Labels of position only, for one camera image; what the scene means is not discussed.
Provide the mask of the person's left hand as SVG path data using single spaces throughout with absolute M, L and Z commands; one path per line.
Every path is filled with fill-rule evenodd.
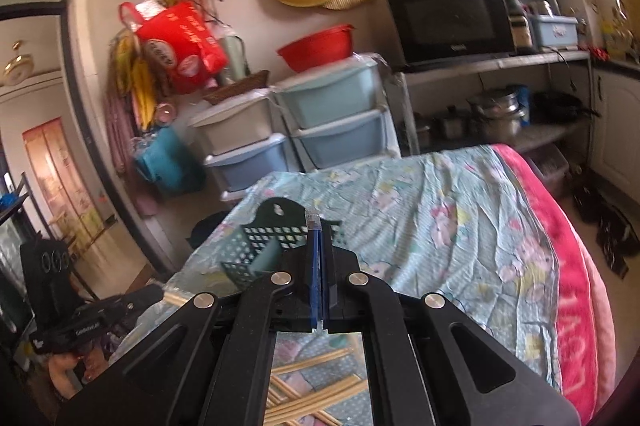
M 80 356 L 72 352 L 52 354 L 48 359 L 49 376 L 56 391 L 66 400 L 73 398 L 79 391 L 79 384 L 70 378 L 78 364 L 85 367 L 84 374 L 79 379 L 85 383 L 91 383 L 108 368 L 101 347 L 93 348 L 88 354 Z

